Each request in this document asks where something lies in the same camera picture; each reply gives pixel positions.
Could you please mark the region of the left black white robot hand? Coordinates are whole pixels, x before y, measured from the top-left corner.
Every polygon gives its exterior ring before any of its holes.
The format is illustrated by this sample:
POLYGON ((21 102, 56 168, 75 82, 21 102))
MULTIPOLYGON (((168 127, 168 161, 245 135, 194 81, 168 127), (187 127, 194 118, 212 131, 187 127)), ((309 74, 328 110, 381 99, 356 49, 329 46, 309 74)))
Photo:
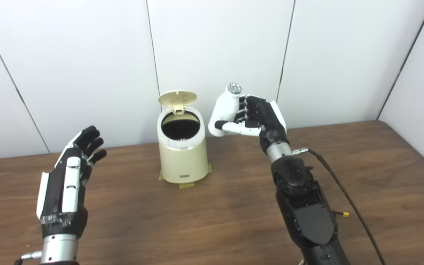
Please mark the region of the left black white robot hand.
POLYGON ((89 126, 69 141, 53 170, 42 173, 36 215, 43 238, 57 234, 81 238, 89 216, 85 186, 93 166, 107 155, 100 149, 103 144, 100 131, 89 126))

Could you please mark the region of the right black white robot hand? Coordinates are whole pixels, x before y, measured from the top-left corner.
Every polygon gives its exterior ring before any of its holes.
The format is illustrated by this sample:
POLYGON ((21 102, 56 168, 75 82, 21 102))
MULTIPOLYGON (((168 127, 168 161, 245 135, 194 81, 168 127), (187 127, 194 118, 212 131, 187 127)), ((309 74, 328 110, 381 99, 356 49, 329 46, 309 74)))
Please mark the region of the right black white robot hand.
POLYGON ((273 146, 282 144, 286 145, 284 154, 291 154, 286 124, 274 100, 224 93, 216 101, 208 130, 215 137, 227 133, 258 137, 266 155, 273 146))

